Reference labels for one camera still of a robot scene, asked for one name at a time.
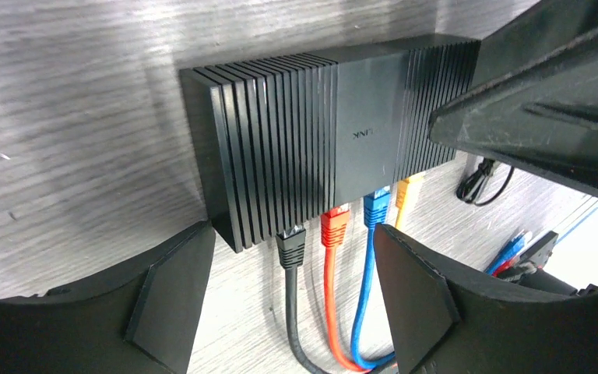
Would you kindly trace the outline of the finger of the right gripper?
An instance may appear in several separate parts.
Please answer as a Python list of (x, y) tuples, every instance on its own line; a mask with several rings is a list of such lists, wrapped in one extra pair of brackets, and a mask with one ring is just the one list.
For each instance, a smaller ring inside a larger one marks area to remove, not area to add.
[(541, 1), (484, 38), (430, 138), (598, 198), (598, 1)]

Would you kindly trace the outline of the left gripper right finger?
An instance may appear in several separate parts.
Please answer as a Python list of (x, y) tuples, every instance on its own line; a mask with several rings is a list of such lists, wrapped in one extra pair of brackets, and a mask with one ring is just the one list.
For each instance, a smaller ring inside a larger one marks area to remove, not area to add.
[(598, 287), (502, 280), (388, 224), (374, 247), (401, 373), (598, 373)]

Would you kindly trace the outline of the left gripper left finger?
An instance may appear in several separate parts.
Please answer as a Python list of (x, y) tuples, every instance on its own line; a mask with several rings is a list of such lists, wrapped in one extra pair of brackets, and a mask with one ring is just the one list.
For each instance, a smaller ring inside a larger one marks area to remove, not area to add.
[(216, 235), (201, 221), (43, 295), (0, 299), (0, 373), (185, 373)]

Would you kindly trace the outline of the black power adapter with cord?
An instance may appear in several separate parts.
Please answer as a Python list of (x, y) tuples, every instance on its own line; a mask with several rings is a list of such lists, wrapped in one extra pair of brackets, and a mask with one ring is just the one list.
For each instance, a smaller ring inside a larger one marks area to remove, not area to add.
[(505, 178), (500, 189), (489, 199), (480, 201), (484, 190), (486, 189), (487, 183), (491, 180), (493, 173), (499, 166), (499, 162), (484, 158), (477, 166), (474, 173), (463, 179), (456, 188), (456, 197), (460, 201), (477, 206), (487, 206), (498, 199), (501, 194), (507, 189), (512, 176), (514, 175), (515, 167), (511, 166), (508, 170), (507, 177)]

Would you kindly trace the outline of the black ribbed network switch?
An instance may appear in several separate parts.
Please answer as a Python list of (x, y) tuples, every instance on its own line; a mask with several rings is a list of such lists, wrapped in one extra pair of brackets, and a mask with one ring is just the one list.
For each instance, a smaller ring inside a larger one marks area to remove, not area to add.
[(451, 161), (431, 112), (481, 42), (426, 34), (181, 69), (208, 218), (235, 252)]

